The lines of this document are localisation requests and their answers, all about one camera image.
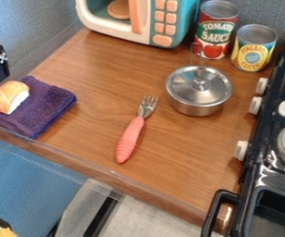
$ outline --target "yellow can label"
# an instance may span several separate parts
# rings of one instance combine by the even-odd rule
[[[259,71],[271,59],[276,42],[270,44],[249,44],[236,37],[231,54],[232,64],[242,70]]]
[[[268,51],[263,45],[247,44],[239,50],[238,62],[242,69],[257,71],[267,62]]]

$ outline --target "pot lid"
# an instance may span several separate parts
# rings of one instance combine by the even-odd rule
[[[188,66],[177,69],[168,77],[167,91],[184,104],[214,106],[230,98],[232,83],[216,69]]]

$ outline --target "toy microwave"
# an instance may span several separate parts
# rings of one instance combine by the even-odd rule
[[[199,0],[76,0],[82,23],[124,40],[172,48],[194,24]]]

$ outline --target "can lid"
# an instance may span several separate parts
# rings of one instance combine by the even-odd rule
[[[274,43],[278,36],[268,26],[250,24],[238,29],[238,37],[249,44],[270,44]]]
[[[232,94],[231,81],[216,69],[187,66],[174,71],[167,79],[171,97],[191,106],[216,106]]]
[[[207,1],[201,4],[201,11],[212,19],[232,19],[238,16],[236,6],[226,1]]]

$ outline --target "orange button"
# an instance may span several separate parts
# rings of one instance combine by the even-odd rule
[[[175,35],[176,34],[176,27],[172,25],[166,26],[166,34],[168,35]]]
[[[154,36],[153,41],[155,44],[169,47],[172,45],[172,39],[169,36],[157,34]]]
[[[167,2],[167,10],[171,12],[176,12],[178,10],[178,2],[177,1],[168,1]]]
[[[166,6],[166,0],[155,0],[155,8],[163,10]]]
[[[156,11],[155,12],[155,20],[164,21],[165,20],[165,13],[162,11]]]
[[[155,24],[155,31],[158,33],[163,33],[165,31],[165,25],[162,23]]]
[[[174,13],[167,13],[166,22],[169,24],[175,24],[177,22],[177,15]]]

